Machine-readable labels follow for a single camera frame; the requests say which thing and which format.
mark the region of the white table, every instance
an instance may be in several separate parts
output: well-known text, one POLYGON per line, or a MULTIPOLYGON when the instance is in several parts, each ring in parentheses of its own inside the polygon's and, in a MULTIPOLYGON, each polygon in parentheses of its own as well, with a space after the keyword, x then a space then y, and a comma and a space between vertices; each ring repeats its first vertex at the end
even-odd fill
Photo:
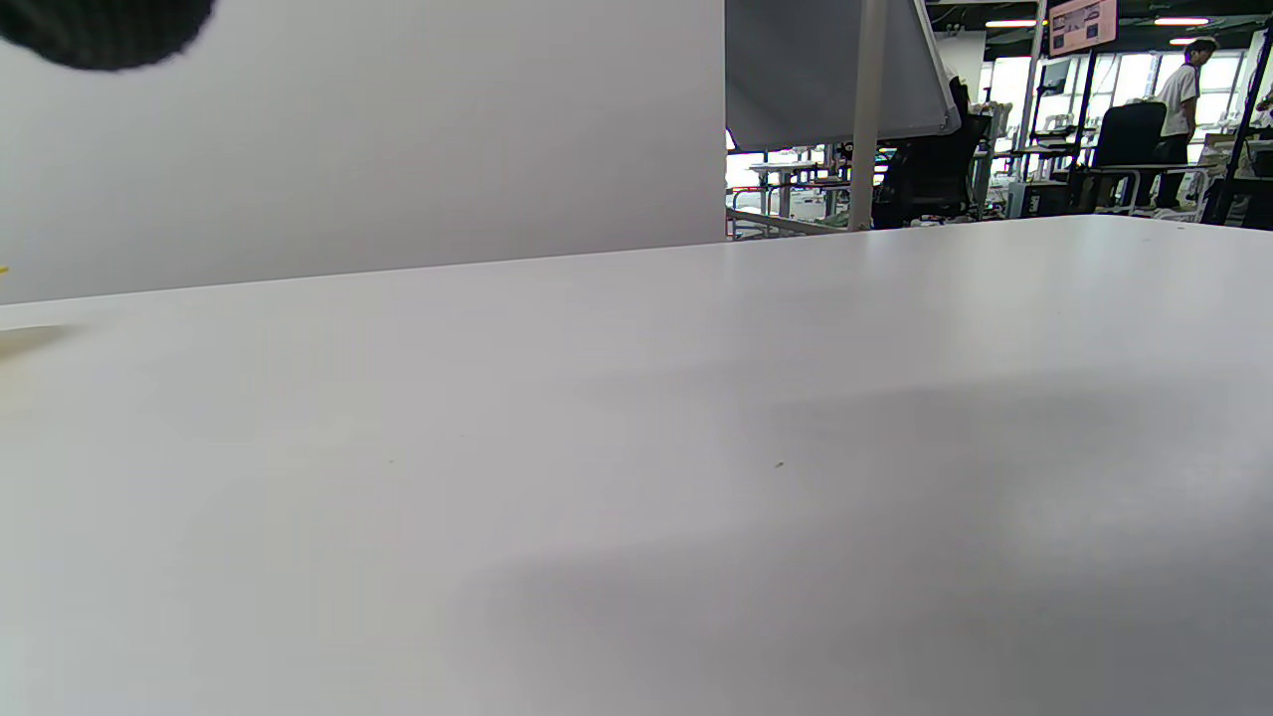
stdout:
POLYGON ((1270 276, 1087 217, 0 310, 0 713, 1264 713, 1270 276))

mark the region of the black object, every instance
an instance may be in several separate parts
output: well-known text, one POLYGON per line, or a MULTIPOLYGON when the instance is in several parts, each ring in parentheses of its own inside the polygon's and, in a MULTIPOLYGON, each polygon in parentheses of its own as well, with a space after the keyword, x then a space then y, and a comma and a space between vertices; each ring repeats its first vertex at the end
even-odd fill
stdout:
MULTIPOLYGON (((1139 189, 1136 203, 1148 204, 1150 186, 1157 172, 1144 167, 1162 163, 1156 152, 1166 116, 1167 106, 1161 102, 1124 104, 1105 112, 1092 166, 1085 173, 1077 208, 1080 213, 1095 211, 1097 204, 1109 199, 1114 185, 1127 177, 1139 177, 1138 182, 1133 182, 1139 189)), ((1124 196, 1120 204, 1127 204, 1127 200, 1124 196)))
POLYGON ((969 169, 990 121, 969 115, 955 134, 913 139, 899 148, 872 209, 876 228, 901 228, 925 214, 967 214, 973 208, 969 169))
POLYGON ((0 37, 79 70, 162 62, 188 46, 215 0, 0 0, 0 37))
POLYGON ((1105 112, 1092 167, 1153 163, 1167 106, 1161 102, 1124 104, 1105 112))
POLYGON ((1062 181, 1032 181, 1020 185, 1021 196, 1013 197, 1008 206, 1008 217, 1034 219, 1039 217, 1060 217, 1068 208, 1069 186, 1062 181))
MULTIPOLYGON (((1153 149, 1153 161, 1158 164, 1188 164, 1189 163, 1189 135, 1176 134, 1172 136, 1164 136, 1158 145, 1153 149)), ((1184 181, 1184 175, 1162 175, 1162 182, 1158 186, 1158 209, 1179 209, 1180 208, 1180 182, 1184 181)), ((1142 180, 1141 192, 1137 195, 1137 204, 1144 204, 1150 199, 1150 187, 1147 182, 1142 180)))

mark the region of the whiteboard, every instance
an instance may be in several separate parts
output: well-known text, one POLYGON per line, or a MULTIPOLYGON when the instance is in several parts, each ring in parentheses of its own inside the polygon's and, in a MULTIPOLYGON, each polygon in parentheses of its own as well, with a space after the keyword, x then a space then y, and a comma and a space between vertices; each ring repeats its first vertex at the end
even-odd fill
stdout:
MULTIPOLYGON (((922 0, 889 0, 880 138, 959 129, 922 0)), ((726 124, 740 149, 853 139, 862 0, 726 0, 726 124)))

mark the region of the black office chair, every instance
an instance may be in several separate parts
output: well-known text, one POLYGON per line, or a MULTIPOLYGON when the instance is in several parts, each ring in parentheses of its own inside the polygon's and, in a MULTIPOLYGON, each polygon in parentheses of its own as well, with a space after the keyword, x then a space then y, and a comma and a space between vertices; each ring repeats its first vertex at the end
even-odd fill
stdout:
POLYGON ((1132 213, 1150 204, 1153 178, 1165 172, 1193 171, 1188 164, 1162 164, 1156 155, 1167 116, 1161 102, 1139 102, 1105 112, 1096 154, 1080 200, 1082 213, 1132 213), (1115 190, 1123 186, 1115 200, 1115 190))
POLYGON ((913 139, 899 148, 872 210, 876 228, 901 228, 923 215, 966 215, 973 209, 973 155, 992 120, 966 115, 953 134, 913 139))

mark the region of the black pole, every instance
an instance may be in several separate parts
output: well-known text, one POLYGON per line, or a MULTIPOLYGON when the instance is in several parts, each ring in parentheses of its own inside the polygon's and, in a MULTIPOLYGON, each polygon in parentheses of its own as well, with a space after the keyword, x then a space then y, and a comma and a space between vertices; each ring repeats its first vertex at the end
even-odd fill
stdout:
POLYGON ((1087 80, 1083 84, 1083 101, 1078 104, 1078 134, 1074 136, 1074 147, 1069 150, 1069 201, 1073 205, 1082 203, 1082 180, 1078 176, 1078 157, 1083 153, 1083 135, 1087 132, 1087 106, 1092 102, 1092 80, 1096 79, 1096 48, 1087 51, 1087 80))
POLYGON ((1083 150, 1083 134, 1087 132, 1087 108, 1092 103, 1092 80, 1096 79, 1096 48, 1087 51, 1087 83, 1083 84, 1083 101, 1078 104, 1078 136, 1074 138, 1071 171, 1078 166, 1078 155, 1083 150))
POLYGON ((1264 45, 1260 46, 1260 59, 1255 61, 1255 71, 1251 73, 1251 84, 1246 90, 1246 108, 1242 110, 1242 124, 1237 125, 1237 135, 1234 136, 1234 155, 1228 158, 1228 168, 1225 169, 1225 183, 1220 186, 1220 196, 1216 197, 1216 210, 1208 211, 1206 218, 1208 224, 1223 224, 1228 220, 1228 210, 1234 208, 1234 180, 1237 176, 1237 164, 1242 161, 1242 145, 1251 134, 1251 115, 1255 113, 1255 104, 1260 101, 1260 87, 1264 84, 1264 69, 1269 64, 1269 48, 1273 47, 1273 15, 1264 20, 1264 45))

